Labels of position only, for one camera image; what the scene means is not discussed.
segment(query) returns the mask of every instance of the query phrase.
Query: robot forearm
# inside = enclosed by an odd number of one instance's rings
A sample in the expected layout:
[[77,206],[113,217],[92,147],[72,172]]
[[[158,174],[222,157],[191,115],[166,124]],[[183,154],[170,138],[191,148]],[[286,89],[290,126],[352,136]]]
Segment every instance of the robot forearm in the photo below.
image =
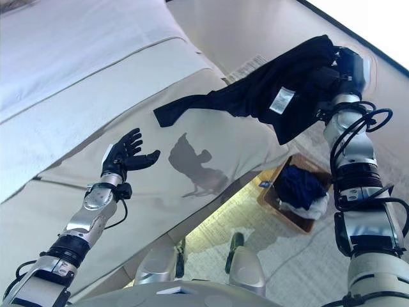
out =
[[2,306],[65,306],[77,269],[87,252],[101,236],[110,217],[116,212],[115,188],[122,178],[111,173],[89,187],[81,209],[71,218],[63,233],[29,272],[12,289]]

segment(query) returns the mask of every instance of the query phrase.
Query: black fabric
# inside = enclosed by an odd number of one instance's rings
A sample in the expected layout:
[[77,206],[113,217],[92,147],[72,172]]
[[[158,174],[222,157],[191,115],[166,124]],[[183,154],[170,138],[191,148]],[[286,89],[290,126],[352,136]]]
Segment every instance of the black fabric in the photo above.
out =
[[294,165],[287,165],[282,169],[274,182],[274,189],[280,200],[306,210],[309,210],[314,200],[326,194],[313,174]]
[[[271,123],[280,144],[285,144],[317,121],[318,103],[328,100],[339,79],[330,68],[335,58],[336,48],[328,36],[314,37],[219,91],[183,97],[154,113],[161,127],[173,125],[189,108],[251,115]],[[282,87],[295,95],[279,115],[269,107]]]

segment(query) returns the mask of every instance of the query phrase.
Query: wooden box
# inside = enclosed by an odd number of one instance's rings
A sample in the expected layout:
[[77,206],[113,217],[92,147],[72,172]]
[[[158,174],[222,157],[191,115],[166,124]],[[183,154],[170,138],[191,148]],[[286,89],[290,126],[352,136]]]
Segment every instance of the wooden box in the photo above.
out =
[[274,182],[285,165],[295,165],[298,168],[304,169],[314,174],[321,182],[321,185],[326,191],[329,190],[331,186],[331,174],[300,153],[292,155],[283,165],[278,167],[273,172],[270,179],[273,184],[269,188],[263,189],[257,199],[258,203],[267,212],[281,218],[289,227],[292,227],[293,229],[296,229],[303,234],[308,234],[313,229],[313,219],[304,219],[303,217],[296,215],[292,211],[281,210],[279,208],[279,198],[274,189]]

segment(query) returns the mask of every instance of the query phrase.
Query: white cloth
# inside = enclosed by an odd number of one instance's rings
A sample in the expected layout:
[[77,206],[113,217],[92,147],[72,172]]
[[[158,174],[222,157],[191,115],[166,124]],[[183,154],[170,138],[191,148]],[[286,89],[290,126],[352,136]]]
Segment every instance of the white cloth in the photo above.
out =
[[127,56],[189,41],[163,0],[37,0],[1,17],[0,122]]
[[0,203],[127,109],[203,68],[183,40],[168,40],[2,123]]
[[[279,146],[273,130],[251,117],[192,109],[172,127],[159,126],[153,114],[157,107],[225,85],[207,69],[173,84],[113,120],[61,164],[40,173],[42,180],[31,180],[20,193],[0,204],[0,289],[6,288],[21,263],[35,259],[56,240],[56,234],[81,207],[86,185],[98,180],[108,145],[136,127],[141,129],[144,142],[141,154],[159,149],[159,160],[150,168],[128,172],[127,182],[133,190],[127,200],[128,218],[104,232],[87,254],[70,287],[72,293],[127,262],[248,171],[274,168],[286,161],[293,153],[290,144]],[[179,164],[189,168],[192,158],[200,155],[207,159],[192,173],[170,163],[171,156],[173,162],[179,157]],[[109,223],[119,221],[123,214],[123,206],[118,204]]]
[[311,203],[309,210],[304,208],[295,208],[290,203],[285,201],[280,201],[280,209],[285,211],[292,211],[296,215],[303,217],[304,219],[319,219],[322,215],[324,215],[327,211],[328,207],[328,200],[330,199],[330,195],[328,193],[325,194],[324,197],[318,198]]

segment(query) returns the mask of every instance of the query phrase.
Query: black wire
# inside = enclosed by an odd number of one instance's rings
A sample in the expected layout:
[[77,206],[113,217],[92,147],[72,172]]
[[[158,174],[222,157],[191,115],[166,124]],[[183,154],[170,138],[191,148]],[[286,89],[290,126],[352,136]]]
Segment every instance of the black wire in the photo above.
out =
[[32,261],[27,261],[24,262],[23,264],[20,264],[19,267],[17,268],[17,270],[15,270],[15,280],[13,280],[7,287],[6,291],[4,292],[3,295],[3,300],[6,299],[6,297],[8,296],[8,294],[10,293],[10,291],[12,290],[12,288],[24,277],[24,275],[26,275],[27,273],[24,273],[22,275],[20,275],[20,270],[30,264],[35,264],[36,260],[32,260]]
[[[363,114],[361,118],[359,118],[352,125],[350,125],[347,129],[345,129],[345,131],[339,136],[339,138],[337,138],[337,140],[335,141],[331,149],[330,169],[331,169],[331,174],[332,174],[333,183],[334,183],[335,206],[336,206],[336,209],[339,211],[349,211],[349,210],[357,209],[359,207],[362,208],[363,206],[368,205],[370,203],[385,203],[385,202],[400,203],[402,206],[404,206],[406,210],[406,221],[402,229],[403,236],[406,236],[406,234],[409,232],[409,205],[405,201],[399,198],[392,198],[392,197],[376,198],[377,196],[381,195],[386,190],[390,190],[391,192],[391,190],[393,189],[393,185],[390,185],[390,184],[386,185],[379,191],[376,191],[374,194],[372,194],[369,198],[363,201],[358,201],[356,203],[353,203],[352,205],[348,206],[348,208],[344,208],[339,204],[340,195],[339,195],[339,190],[337,188],[338,178],[336,175],[336,161],[338,157],[342,154],[342,152],[348,146],[350,141],[362,130],[362,128],[367,126],[366,132],[376,131],[382,128],[384,125],[386,125],[386,123],[389,122],[389,120],[392,118],[392,115],[393,115],[393,112],[391,109],[376,109],[376,106],[372,102],[368,102],[368,101],[354,102],[351,105],[353,106],[353,109],[357,109],[359,108],[359,105],[364,105],[364,104],[371,106],[373,110],[366,114]],[[346,104],[344,106],[341,106],[338,111],[342,109],[351,109],[351,108]],[[376,125],[376,122],[374,121],[373,116],[377,114],[382,114],[382,113],[387,113],[388,115],[381,123]],[[341,145],[340,148],[338,148],[338,146],[342,143],[342,141],[348,134],[350,134],[348,136],[348,139]]]
[[370,299],[376,299],[378,297],[400,297],[402,299],[409,299],[408,294],[396,291],[379,291],[362,296],[361,295],[352,296],[351,293],[348,293],[348,295],[344,296],[342,300],[325,304],[322,307],[360,306],[365,304],[366,301]]
[[19,278],[16,278],[15,280],[13,280],[7,287],[6,291],[3,294],[3,300],[6,299],[6,297],[8,296],[8,294],[10,293],[10,291],[12,290],[12,288],[24,277],[24,275],[26,275],[27,273],[24,273],[23,275],[20,275]]
[[27,265],[35,264],[36,261],[37,261],[37,260],[32,260],[32,261],[27,261],[27,262],[24,262],[23,264],[20,264],[20,266],[19,266],[19,267],[17,268],[17,270],[15,271],[15,277],[16,277],[17,279],[20,278],[20,277],[21,277],[21,275],[20,275],[20,270],[21,270],[23,267],[27,266]]
[[122,219],[121,221],[119,221],[119,222],[117,222],[117,223],[115,223],[115,224],[112,224],[112,225],[110,225],[110,226],[108,226],[108,227],[105,227],[104,230],[110,229],[110,228],[112,228],[112,227],[114,227],[114,226],[118,226],[119,224],[121,224],[122,222],[124,222],[124,220],[127,219],[127,217],[128,217],[128,207],[127,207],[127,204],[125,203],[125,200],[121,199],[121,201],[122,201],[122,204],[123,204],[123,208],[125,209],[125,216],[123,217],[123,219]]
[[338,306],[344,306],[344,301],[335,301],[332,303],[325,304],[322,307],[338,307]]

